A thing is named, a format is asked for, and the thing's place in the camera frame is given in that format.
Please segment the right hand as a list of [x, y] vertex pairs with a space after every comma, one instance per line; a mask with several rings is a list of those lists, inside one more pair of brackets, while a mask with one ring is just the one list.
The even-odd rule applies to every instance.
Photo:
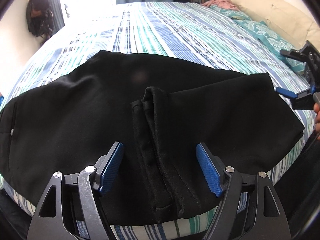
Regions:
[[313, 111], [315, 113], [315, 131], [320, 132], [320, 107], [318, 103], [314, 104]]

